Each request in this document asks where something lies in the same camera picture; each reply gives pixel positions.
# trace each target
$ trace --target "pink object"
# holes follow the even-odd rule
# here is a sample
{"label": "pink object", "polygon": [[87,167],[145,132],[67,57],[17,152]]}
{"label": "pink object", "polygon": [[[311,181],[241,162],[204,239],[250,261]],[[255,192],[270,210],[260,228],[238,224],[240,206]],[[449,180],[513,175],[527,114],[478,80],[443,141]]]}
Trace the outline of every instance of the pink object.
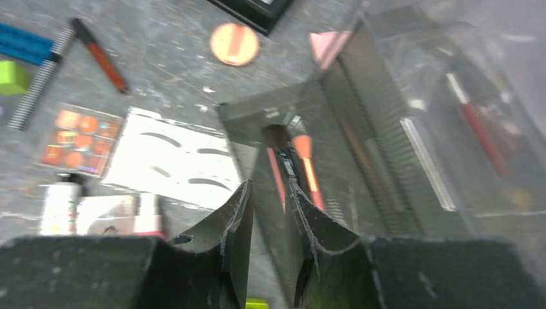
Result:
{"label": "pink object", "polygon": [[[332,65],[332,62],[337,57],[337,54],[343,49],[343,46],[345,46],[345,43],[349,40],[352,34],[350,31],[345,31],[340,34],[340,38],[335,40],[338,33],[339,32],[330,31],[323,33],[311,33],[309,35],[313,56],[315,61],[319,63],[321,70],[327,70],[330,65]],[[325,55],[330,44],[334,45],[330,48],[328,55]]]}

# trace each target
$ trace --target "red makeup brush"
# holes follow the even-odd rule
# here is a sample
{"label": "red makeup brush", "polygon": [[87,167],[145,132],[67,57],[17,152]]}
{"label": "red makeup brush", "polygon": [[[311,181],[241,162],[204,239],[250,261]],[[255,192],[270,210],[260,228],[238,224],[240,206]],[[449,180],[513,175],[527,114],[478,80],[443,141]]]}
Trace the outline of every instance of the red makeup brush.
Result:
{"label": "red makeup brush", "polygon": [[480,145],[489,158],[489,161],[491,161],[496,173],[501,177],[506,176],[508,172],[506,170],[504,160],[502,159],[502,156],[500,155],[500,152],[495,144],[489,138],[482,120],[476,114],[476,111],[474,110],[472,103],[470,103],[467,94],[460,85],[457,76],[454,73],[448,73],[447,81],[461,104],[461,111],[466,118],[468,125],[474,131],[474,134],[480,141]]}
{"label": "red makeup brush", "polygon": [[318,209],[324,211],[325,205],[319,188],[317,173],[315,172],[313,161],[311,161],[313,152],[312,143],[313,139],[309,135],[299,135],[292,139],[292,144],[296,148],[297,155],[303,161],[303,168],[305,169],[307,182],[309,183],[309,191],[311,191],[311,200]]}

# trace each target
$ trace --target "clear plastic container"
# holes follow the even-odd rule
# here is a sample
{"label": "clear plastic container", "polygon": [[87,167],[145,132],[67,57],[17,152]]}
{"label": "clear plastic container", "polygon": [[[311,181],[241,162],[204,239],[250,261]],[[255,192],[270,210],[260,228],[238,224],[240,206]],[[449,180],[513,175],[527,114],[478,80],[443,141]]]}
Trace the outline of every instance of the clear plastic container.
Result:
{"label": "clear plastic container", "polygon": [[312,137],[325,212],[348,229],[362,236],[509,238],[546,274],[546,126],[533,115],[535,102],[522,99],[533,96],[512,86],[522,76],[505,72],[491,23],[476,22],[490,22],[498,7],[387,2],[351,7],[325,52],[315,52],[317,69],[305,83],[218,109],[232,142],[259,149],[251,176],[255,211],[281,283],[289,282],[279,237],[283,193],[260,134],[269,124]]}

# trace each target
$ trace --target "eyeshadow palette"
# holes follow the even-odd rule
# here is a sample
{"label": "eyeshadow palette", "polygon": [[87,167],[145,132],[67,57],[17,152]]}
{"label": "eyeshadow palette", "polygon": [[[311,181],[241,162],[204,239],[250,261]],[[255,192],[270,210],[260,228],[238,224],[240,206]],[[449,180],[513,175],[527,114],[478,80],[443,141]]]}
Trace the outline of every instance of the eyeshadow palette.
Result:
{"label": "eyeshadow palette", "polygon": [[122,123],[118,116],[62,104],[38,162],[100,177]]}

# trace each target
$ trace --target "black box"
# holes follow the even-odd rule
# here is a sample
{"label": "black box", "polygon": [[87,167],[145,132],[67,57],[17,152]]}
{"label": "black box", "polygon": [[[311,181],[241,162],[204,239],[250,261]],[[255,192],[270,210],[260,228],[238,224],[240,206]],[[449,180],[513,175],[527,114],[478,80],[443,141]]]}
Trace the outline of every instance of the black box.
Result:
{"label": "black box", "polygon": [[269,35],[294,0],[209,0],[255,31]]}

